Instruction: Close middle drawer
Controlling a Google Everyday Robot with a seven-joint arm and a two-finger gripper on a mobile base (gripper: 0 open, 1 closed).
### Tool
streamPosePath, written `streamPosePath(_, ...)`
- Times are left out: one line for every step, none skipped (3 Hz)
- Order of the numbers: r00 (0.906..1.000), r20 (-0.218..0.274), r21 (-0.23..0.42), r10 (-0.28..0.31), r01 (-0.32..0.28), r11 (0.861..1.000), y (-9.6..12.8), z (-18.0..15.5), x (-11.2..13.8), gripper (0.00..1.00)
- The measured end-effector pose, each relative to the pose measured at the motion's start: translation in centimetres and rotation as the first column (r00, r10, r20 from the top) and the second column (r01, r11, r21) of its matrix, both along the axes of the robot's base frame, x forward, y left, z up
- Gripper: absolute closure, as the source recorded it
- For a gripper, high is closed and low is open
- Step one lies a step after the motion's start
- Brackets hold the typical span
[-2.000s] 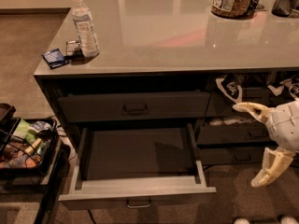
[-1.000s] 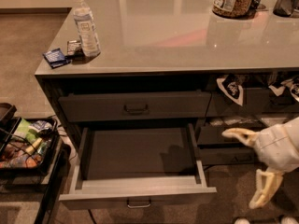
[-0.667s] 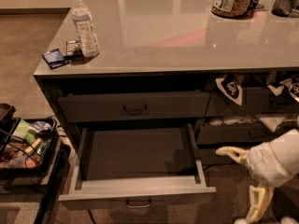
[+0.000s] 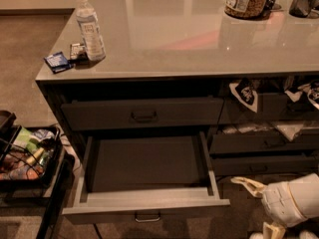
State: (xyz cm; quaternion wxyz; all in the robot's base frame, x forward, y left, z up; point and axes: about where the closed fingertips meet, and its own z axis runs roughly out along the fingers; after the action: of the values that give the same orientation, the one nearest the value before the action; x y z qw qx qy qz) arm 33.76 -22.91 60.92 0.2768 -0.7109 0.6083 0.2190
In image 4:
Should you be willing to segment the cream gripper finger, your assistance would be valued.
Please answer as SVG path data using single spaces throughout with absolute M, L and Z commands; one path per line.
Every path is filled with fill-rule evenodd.
M 241 184 L 244 186 L 246 190 L 255 198 L 261 198 L 263 191 L 266 188 L 266 185 L 261 182 L 241 176 L 232 177 L 230 181 L 232 183 Z
M 283 239 L 286 233 L 286 226 L 280 223 L 263 223 L 263 239 Z

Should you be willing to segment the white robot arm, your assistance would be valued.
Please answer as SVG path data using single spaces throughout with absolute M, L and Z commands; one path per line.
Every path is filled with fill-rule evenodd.
M 263 223 L 262 236 L 249 239 L 283 239 L 288 228 L 319 217 L 319 176 L 311 173 L 290 181 L 265 185 L 246 177 L 235 176 L 231 182 L 243 185 L 259 198 L 272 223 Z

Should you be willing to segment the second white robot base wheel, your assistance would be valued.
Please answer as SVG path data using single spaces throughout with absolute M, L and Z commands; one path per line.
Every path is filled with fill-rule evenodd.
M 308 230 L 303 230 L 299 233 L 299 239 L 319 239 L 319 237 Z

